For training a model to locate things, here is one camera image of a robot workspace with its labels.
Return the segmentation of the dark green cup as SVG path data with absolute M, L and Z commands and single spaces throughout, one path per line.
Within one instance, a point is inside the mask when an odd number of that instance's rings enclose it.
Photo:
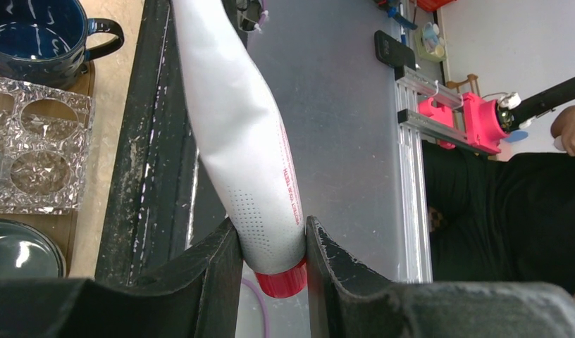
M 0 218 L 0 280 L 66 277 L 57 244 L 25 223 Z

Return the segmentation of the black phone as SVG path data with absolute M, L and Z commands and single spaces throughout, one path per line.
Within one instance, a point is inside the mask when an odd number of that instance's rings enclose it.
M 412 49 L 397 41 L 382 30 L 373 35 L 374 51 L 378 61 L 391 68 L 408 67 L 416 70 L 416 59 Z

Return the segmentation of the person in black shirt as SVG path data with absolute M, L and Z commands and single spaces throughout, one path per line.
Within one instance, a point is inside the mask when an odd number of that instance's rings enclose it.
M 555 119 L 562 153 L 492 161 L 423 142 L 436 281 L 547 282 L 575 299 L 575 106 Z

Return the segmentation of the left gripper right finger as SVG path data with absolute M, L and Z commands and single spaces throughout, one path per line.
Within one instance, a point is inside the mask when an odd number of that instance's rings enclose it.
M 575 337 L 575 301 L 545 283 L 393 282 L 307 219 L 313 337 Z

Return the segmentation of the black base frame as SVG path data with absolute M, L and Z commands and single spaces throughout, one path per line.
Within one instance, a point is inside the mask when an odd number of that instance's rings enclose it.
M 95 277 L 133 284 L 213 232 L 225 211 L 190 127 L 169 1 L 146 1 Z

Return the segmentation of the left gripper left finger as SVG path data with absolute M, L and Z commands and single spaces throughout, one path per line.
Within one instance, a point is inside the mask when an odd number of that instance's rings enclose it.
M 241 278 L 237 232 L 224 220 L 132 286 L 0 280 L 0 337 L 233 337 Z

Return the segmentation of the blue cup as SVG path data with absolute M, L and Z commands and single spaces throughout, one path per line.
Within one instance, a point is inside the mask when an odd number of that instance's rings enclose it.
M 0 77 L 67 89 L 124 42 L 116 21 L 88 18 L 79 1 L 0 0 Z

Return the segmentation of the toothpaste tube red cap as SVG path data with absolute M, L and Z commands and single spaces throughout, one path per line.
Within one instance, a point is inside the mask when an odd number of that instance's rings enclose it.
M 201 161 L 273 298 L 307 284 L 305 225 L 283 119 L 220 1 L 174 1 L 185 100 Z

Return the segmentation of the aluminium frame rail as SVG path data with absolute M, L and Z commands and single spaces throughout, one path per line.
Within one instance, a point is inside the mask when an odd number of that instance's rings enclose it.
M 433 281 L 429 243 L 428 211 L 421 137 L 442 137 L 462 144 L 464 133 L 454 125 L 446 125 L 419 113 L 419 97 L 427 96 L 439 104 L 462 106 L 462 98 L 437 80 L 407 66 L 394 69 L 396 121 L 401 170 L 405 272 L 401 278 L 411 283 Z

